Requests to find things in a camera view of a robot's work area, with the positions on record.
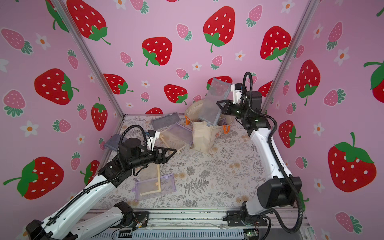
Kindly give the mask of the purple mesh pouch bottom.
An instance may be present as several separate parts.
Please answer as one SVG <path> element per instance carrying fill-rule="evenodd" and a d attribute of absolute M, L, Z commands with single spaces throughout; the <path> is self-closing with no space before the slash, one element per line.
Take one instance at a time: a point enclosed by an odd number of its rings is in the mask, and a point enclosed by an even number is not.
<path fill-rule="evenodd" d="M 158 198 L 176 191 L 173 174 L 164 175 L 159 178 L 152 178 L 144 181 L 137 181 L 133 192 L 137 202 Z"/>

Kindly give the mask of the yellow-trim mesh pouch bottom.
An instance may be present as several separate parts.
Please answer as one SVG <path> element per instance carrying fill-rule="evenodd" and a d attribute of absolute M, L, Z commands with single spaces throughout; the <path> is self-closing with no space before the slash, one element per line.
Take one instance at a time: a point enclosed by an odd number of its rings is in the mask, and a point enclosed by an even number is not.
<path fill-rule="evenodd" d="M 160 166 L 154 163 L 139 173 L 139 195 L 145 196 L 161 192 Z"/>

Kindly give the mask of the beige canvas bag orange handles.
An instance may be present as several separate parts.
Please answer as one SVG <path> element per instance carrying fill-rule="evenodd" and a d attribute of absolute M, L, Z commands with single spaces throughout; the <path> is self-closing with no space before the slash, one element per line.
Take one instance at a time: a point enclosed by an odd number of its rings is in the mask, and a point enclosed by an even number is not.
<path fill-rule="evenodd" d="M 185 120 L 187 126 L 192 126 L 193 149 L 212 155 L 215 141 L 220 135 L 229 133 L 231 129 L 230 125 L 235 120 L 235 117 L 221 114 L 219 120 L 224 119 L 224 124 L 218 124 L 216 126 L 209 125 L 207 122 L 201 121 L 198 118 L 203 103 L 204 100 L 199 100 L 188 107 L 185 111 Z"/>

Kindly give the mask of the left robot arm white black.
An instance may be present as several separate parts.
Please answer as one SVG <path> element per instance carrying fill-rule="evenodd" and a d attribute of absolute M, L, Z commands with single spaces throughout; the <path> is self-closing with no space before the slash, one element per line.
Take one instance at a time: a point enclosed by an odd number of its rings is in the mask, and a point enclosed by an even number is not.
<path fill-rule="evenodd" d="M 133 226 L 140 222 L 133 208 L 119 202 L 96 217 L 80 219 L 105 195 L 130 176 L 137 176 L 150 164 L 165 164 L 176 149 L 156 147 L 159 133 L 144 131 L 139 125 L 128 127 L 121 135 L 116 156 L 105 164 L 93 180 L 61 209 L 42 221 L 33 220 L 26 227 L 31 240 L 85 240 L 114 226 Z"/>

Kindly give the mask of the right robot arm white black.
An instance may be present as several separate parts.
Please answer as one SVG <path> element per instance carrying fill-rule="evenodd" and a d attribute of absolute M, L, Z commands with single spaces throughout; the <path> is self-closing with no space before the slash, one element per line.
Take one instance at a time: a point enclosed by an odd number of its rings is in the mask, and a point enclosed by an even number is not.
<path fill-rule="evenodd" d="M 292 175 L 275 148 L 273 135 L 278 124 L 273 117 L 262 113 L 262 95 L 253 90 L 252 77 L 250 72 L 246 72 L 241 84 L 231 86 L 233 99 L 218 101 L 217 106 L 222 114 L 234 116 L 247 131 L 263 163 L 266 181 L 257 188 L 255 199 L 245 201 L 239 211 L 228 213 L 223 221 L 229 225 L 239 223 L 252 226 L 266 220 L 268 228 L 271 228 L 272 220 L 269 215 L 274 214 L 281 228 L 289 234 L 294 234 L 300 230 L 304 218 L 299 197 L 302 181 Z M 293 227 L 288 227 L 276 208 L 291 206 L 294 203 L 298 205 L 297 220 Z"/>

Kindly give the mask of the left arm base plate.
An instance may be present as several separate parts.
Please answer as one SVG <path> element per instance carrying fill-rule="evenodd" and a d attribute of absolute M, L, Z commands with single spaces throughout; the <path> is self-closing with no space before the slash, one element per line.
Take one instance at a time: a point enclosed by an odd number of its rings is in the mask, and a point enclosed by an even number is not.
<path fill-rule="evenodd" d="M 111 225 L 112 228 L 128 227 L 133 228 L 138 224 L 145 228 L 149 220 L 150 212 L 132 212 L 123 216 L 122 220 Z"/>

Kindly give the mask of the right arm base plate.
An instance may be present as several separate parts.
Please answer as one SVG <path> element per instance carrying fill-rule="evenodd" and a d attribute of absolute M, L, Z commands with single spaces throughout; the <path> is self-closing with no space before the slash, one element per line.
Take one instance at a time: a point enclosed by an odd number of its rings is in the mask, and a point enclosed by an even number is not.
<path fill-rule="evenodd" d="M 244 211 L 227 211 L 223 221 L 230 227 L 267 227 L 268 222 L 262 217 L 250 216 Z"/>

